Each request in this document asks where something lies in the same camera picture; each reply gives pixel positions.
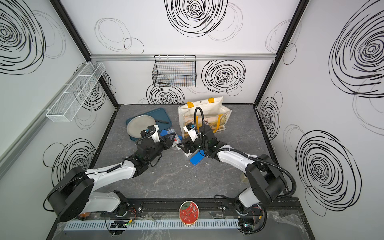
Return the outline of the canvas tote bag yellow handles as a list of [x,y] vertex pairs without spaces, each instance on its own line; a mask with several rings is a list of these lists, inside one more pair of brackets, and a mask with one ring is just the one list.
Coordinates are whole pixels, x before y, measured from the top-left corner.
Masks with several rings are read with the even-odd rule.
[[223,97],[208,98],[196,102],[187,102],[178,107],[179,124],[182,132],[182,137],[189,136],[184,127],[195,122],[194,113],[197,107],[200,107],[204,114],[204,122],[216,132],[224,131],[226,124],[232,114],[232,110],[223,106]]

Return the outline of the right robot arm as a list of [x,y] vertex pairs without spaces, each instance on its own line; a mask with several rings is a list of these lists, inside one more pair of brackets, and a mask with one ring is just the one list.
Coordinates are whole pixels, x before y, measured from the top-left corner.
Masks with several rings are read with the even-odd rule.
[[188,137],[178,147],[186,154],[201,151],[206,158],[229,164],[242,171],[250,187],[235,197],[233,204],[240,215],[261,204],[269,205],[274,200],[291,197],[297,183],[286,169],[276,165],[268,155],[249,155],[219,141],[208,125],[198,128],[190,123],[183,127]]

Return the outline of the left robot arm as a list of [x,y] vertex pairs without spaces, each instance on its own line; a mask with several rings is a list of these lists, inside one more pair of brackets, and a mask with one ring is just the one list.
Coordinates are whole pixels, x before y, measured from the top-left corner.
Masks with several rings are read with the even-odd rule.
[[105,212],[121,218],[130,211],[128,199],[120,191],[101,193],[99,189],[112,183],[143,174],[158,164],[162,152],[172,147],[176,133],[158,140],[146,136],[139,140],[137,151],[121,163],[84,170],[70,170],[48,193],[45,202],[52,207],[61,222],[68,222],[81,214]]

